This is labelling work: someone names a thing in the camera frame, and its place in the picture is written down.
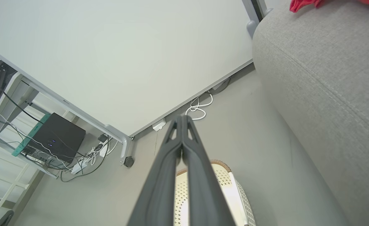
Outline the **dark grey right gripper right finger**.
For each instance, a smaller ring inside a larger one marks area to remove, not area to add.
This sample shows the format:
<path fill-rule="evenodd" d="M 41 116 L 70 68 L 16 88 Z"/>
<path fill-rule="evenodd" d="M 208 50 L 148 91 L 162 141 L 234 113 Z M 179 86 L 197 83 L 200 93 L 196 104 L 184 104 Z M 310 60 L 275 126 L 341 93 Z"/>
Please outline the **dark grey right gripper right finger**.
<path fill-rule="evenodd" d="M 182 146 L 188 169 L 189 225 L 234 226 L 220 183 L 189 116 L 182 117 Z"/>

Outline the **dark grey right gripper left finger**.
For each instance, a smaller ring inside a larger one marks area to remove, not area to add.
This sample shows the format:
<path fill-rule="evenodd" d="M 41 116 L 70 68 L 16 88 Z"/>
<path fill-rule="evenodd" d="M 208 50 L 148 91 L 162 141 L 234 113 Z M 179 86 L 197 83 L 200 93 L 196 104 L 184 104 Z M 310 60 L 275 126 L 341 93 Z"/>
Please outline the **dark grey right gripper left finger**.
<path fill-rule="evenodd" d="M 131 213 L 128 226 L 173 226 L 182 116 L 173 120 Z"/>

